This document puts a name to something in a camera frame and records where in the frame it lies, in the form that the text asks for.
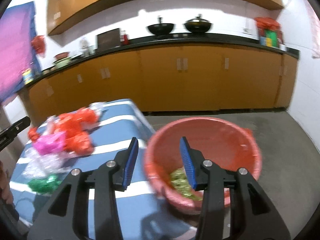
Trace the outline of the person's left hand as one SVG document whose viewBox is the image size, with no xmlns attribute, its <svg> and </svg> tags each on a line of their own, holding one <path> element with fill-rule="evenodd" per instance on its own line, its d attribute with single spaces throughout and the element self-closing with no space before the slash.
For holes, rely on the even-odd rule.
<svg viewBox="0 0 320 240">
<path fill-rule="evenodd" d="M 10 190 L 8 174 L 4 169 L 3 163 L 0 161 L 0 189 L 1 189 L 1 199 L 5 201 L 6 204 L 13 203 L 13 195 Z"/>
</svg>

